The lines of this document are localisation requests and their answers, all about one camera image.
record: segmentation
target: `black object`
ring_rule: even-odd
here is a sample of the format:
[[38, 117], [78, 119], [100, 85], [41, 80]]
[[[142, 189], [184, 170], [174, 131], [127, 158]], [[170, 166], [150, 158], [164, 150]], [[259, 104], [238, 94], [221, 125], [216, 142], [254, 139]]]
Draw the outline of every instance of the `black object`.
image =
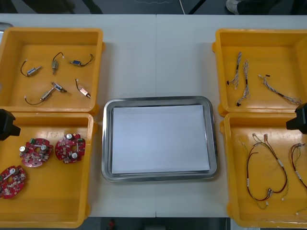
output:
[[307, 134], [307, 103], [301, 104], [295, 110], [296, 118], [286, 122], [288, 130], [298, 129], [303, 134]]
[[0, 109], [0, 140], [5, 140], [9, 136], [19, 136], [20, 128], [13, 125], [16, 118], [10, 112]]

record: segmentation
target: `motor with wires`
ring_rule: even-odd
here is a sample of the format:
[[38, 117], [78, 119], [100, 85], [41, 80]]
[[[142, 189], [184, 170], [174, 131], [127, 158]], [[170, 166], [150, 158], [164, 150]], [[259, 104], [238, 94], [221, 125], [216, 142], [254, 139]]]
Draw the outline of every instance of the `motor with wires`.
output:
[[[264, 135], [264, 141], [260, 140], [256, 134], [253, 134], [253, 138], [254, 140], [256, 141], [256, 144], [253, 145], [252, 149], [250, 150], [249, 154], [248, 154], [248, 159], [247, 159], [247, 166], [246, 166], [246, 170], [247, 170], [247, 191], [248, 191], [248, 194], [256, 201], [256, 202], [259, 202], [259, 201], [266, 201], [266, 205], [264, 208], [262, 209], [266, 209], [266, 207], [269, 205], [269, 203], [267, 202], [267, 200], [274, 194], [280, 194], [283, 192], [283, 190], [286, 188], [286, 186], [288, 185], [288, 175], [285, 171], [285, 168], [282, 164], [282, 162], [280, 161], [280, 159], [278, 159], [275, 151], [273, 150], [272, 146], [269, 144], [268, 142], [268, 135], [265, 134]], [[284, 177], [285, 177], [285, 182], [282, 186], [282, 188], [280, 190], [273, 190], [271, 188], [268, 189], [266, 195], [263, 197], [263, 198], [256, 198], [253, 196], [253, 194], [251, 193], [250, 191], [250, 188], [249, 188], [249, 184], [250, 184], [250, 181], [249, 181], [249, 173], [248, 173], [248, 166], [249, 166], [249, 162], [250, 162], [250, 159], [251, 159], [251, 156], [253, 154], [257, 154], [258, 152], [254, 152], [254, 149], [258, 146], [258, 145], [263, 145], [265, 148], [267, 148], [270, 153], [274, 156], [274, 158], [276, 159], [276, 161], [279, 163], [283, 173], [284, 173]], [[283, 198], [287, 195], [288, 193], [288, 187], [287, 187], [287, 190], [286, 190], [286, 194], [282, 197], [282, 200]]]
[[77, 89], [80, 93], [82, 93], [84, 96], [86, 96], [88, 98], [91, 98], [90, 93], [88, 91], [86, 91], [82, 85], [79, 84], [78, 79], [75, 79], [75, 83], [76, 83], [76, 87], [77, 87]]
[[238, 54], [238, 58], [237, 58], [237, 61], [236, 61], [236, 74], [235, 74], [235, 77], [231, 80], [231, 81], [227, 81], [227, 85], [229, 85], [230, 83], [232, 83], [234, 86], [235, 86], [235, 90], [238, 88], [238, 85], [239, 85], [239, 65], [240, 65], [240, 62], [241, 62], [241, 57], [242, 57], [242, 53], [239, 52]]
[[21, 65], [21, 67], [20, 67], [20, 72], [21, 72], [22, 75], [24, 75], [24, 76], [26, 76], [26, 77], [32, 77], [32, 76], [34, 76], [35, 74], [37, 74], [38, 70], [39, 70], [40, 68], [42, 68], [42, 67], [39, 66], [39, 67], [37, 67], [37, 68], [32, 68], [32, 69], [28, 70], [28, 71], [26, 72], [26, 74], [24, 74], [24, 72], [23, 72], [23, 66], [25, 65], [25, 63], [26, 63], [27, 61], [28, 61], [28, 59], [26, 59], [26, 60], [22, 63], [22, 65]]
[[78, 67], [86, 66], [94, 59], [94, 56], [92, 54], [90, 54], [90, 56], [91, 56], [91, 59], [88, 62], [86, 62], [85, 64], [83, 64], [81, 61], [77, 61], [77, 60], [71, 61], [70, 63], [73, 64], [74, 66], [78, 66]]
[[41, 104], [42, 102], [44, 102], [45, 100], [47, 100], [47, 99], [49, 98], [49, 96], [53, 93], [54, 90], [57, 90], [57, 91], [59, 91], [59, 92], [67, 92], [67, 90], [65, 90], [65, 89], [64, 89], [62, 86], [60, 86], [59, 84], [57, 84], [57, 83], [55, 83], [55, 82], [51, 82], [51, 84], [52, 84], [53, 87], [51, 88], [51, 90], [45, 92], [45, 93], [41, 96], [41, 98], [39, 99], [40, 102], [38, 102], [38, 103], [30, 103], [30, 102], [28, 102], [28, 100], [27, 100], [27, 96], [24, 96], [25, 102], [27, 102], [27, 103], [30, 104], [30, 105], [38, 105], [38, 104]]
[[250, 94], [249, 94], [249, 87], [248, 87], [248, 61], [245, 60], [244, 65], [243, 65], [243, 69], [244, 69], [244, 75], [245, 75], [245, 89], [244, 89], [244, 93], [243, 96], [237, 100], [236, 105], [239, 107], [241, 105], [241, 101], [243, 99], [249, 98]]
[[265, 77], [262, 77], [260, 74], [258, 75], [258, 77], [260, 77], [262, 80], [263, 80], [263, 84], [272, 92], [278, 94], [279, 96], [283, 97], [286, 101], [288, 101], [289, 103], [292, 103], [292, 104], [297, 104], [297, 105], [300, 105], [302, 104], [302, 100], [299, 99], [299, 98], [293, 98], [293, 97], [288, 97], [288, 96], [285, 96], [283, 95], [282, 93], [278, 92], [277, 90], [275, 90], [272, 86], [270, 86], [268, 84], [268, 81], [267, 81], [267, 77], [270, 77], [270, 75], [266, 74]]
[[59, 63], [58, 61], [56, 60], [56, 57], [59, 55], [59, 54], [62, 54], [62, 58], [65, 58], [64, 57], [64, 54], [62, 52], [59, 52], [57, 53], [54, 58], [52, 59], [52, 62], [51, 62], [51, 68], [52, 68], [52, 74], [55, 75], [56, 74], [56, 71], [58, 70], [58, 67], [59, 67]]

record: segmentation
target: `shoe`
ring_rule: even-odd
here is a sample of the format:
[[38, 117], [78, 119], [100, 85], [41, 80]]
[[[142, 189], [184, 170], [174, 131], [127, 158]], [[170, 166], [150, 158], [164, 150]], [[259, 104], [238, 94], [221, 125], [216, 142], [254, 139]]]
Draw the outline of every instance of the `shoe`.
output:
[[239, 15], [239, 12], [237, 9], [237, 5], [239, 2], [241, 2], [241, 0], [227, 0], [226, 7], [231, 13]]

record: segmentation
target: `tray rim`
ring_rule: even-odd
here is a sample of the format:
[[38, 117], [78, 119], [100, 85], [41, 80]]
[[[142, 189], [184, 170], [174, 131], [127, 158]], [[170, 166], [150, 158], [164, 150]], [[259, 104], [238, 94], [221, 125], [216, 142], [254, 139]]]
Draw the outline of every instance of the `tray rim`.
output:
[[225, 117], [228, 113], [293, 113], [294, 108], [233, 108], [228, 105], [226, 93], [226, 80], [224, 73], [224, 63], [222, 57], [221, 33], [247, 33], [247, 34], [306, 34], [307, 30], [274, 30], [274, 29], [235, 29], [221, 28], [215, 32], [215, 42], [212, 43], [212, 50], [215, 53], [218, 87], [220, 95], [219, 114]]
[[226, 167], [227, 167], [227, 183], [228, 183], [228, 204], [227, 204], [227, 214], [230, 218], [234, 219], [235, 222], [241, 227], [258, 227], [258, 228], [307, 228], [307, 221], [305, 223], [295, 223], [295, 222], [277, 222], [277, 221], [247, 221], [240, 218], [236, 177], [230, 176], [229, 172], [235, 171], [234, 164], [234, 152], [230, 144], [232, 141], [230, 123], [232, 118], [285, 118], [292, 119], [295, 114], [290, 113], [228, 113], [224, 120], [220, 122], [220, 131], [223, 134], [224, 139], [224, 149], [226, 156]]
[[44, 222], [42, 221], [0, 221], [1, 228], [77, 228], [89, 214], [90, 205], [88, 204], [88, 189], [89, 189], [89, 175], [90, 175], [90, 164], [91, 164], [91, 154], [93, 145], [93, 134], [94, 134], [94, 118], [92, 115], [87, 113], [24, 113], [24, 112], [12, 112], [15, 117], [70, 117], [70, 118], [87, 118], [87, 137], [86, 137], [86, 149], [85, 155], [83, 157], [83, 168], [82, 168], [82, 178], [81, 178], [81, 190], [80, 190], [80, 200], [79, 200], [79, 210], [76, 221], [54, 221], [54, 222]]
[[[110, 126], [113, 121], [110, 122], [110, 114], [112, 113], [113, 104], [123, 103], [142, 103], [139, 106], [153, 106], [151, 103], [155, 103], [154, 106], [172, 106], [172, 105], [193, 105], [202, 104], [204, 109], [204, 121], [207, 133], [207, 148], [209, 155], [210, 170], [193, 171], [193, 172], [159, 172], [159, 173], [125, 173], [115, 176], [110, 170], [110, 156], [111, 149], [109, 148], [109, 136]], [[126, 99], [112, 99], [108, 101], [104, 107], [103, 117], [103, 136], [102, 136], [102, 161], [101, 171], [104, 178], [110, 182], [139, 182], [139, 181], [162, 181], [162, 180], [185, 180], [185, 179], [211, 179], [218, 173], [219, 160], [217, 156], [215, 129], [214, 129], [214, 117], [211, 102], [202, 96], [179, 96], [179, 97], [144, 97], [144, 98], [126, 98]]]
[[56, 108], [56, 107], [23, 107], [23, 106], [3, 106], [2, 108], [10, 112], [71, 112], [71, 113], [91, 113], [96, 114], [98, 83], [100, 79], [100, 67], [101, 67], [101, 54], [105, 49], [105, 43], [103, 42], [103, 31], [100, 28], [58, 28], [58, 27], [10, 27], [3, 33], [2, 41], [0, 43], [0, 62], [2, 61], [3, 51], [6, 43], [8, 42], [8, 36], [11, 32], [97, 32], [97, 44], [96, 44], [96, 56], [94, 59], [93, 69], [93, 81], [91, 99], [88, 108]]

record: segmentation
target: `red circuit board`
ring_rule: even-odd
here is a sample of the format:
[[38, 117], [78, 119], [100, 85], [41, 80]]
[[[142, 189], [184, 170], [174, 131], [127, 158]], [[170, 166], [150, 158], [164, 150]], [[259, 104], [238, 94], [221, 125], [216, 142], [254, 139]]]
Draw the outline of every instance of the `red circuit board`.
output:
[[43, 138], [32, 138], [25, 146], [20, 147], [22, 163], [27, 167], [38, 167], [48, 161], [53, 146]]
[[80, 134], [68, 134], [57, 142], [55, 152], [57, 158], [66, 164], [81, 161], [85, 154], [85, 140]]
[[10, 199], [16, 196], [24, 187], [26, 175], [24, 169], [19, 165], [17, 167], [11, 166], [0, 174], [0, 198]]

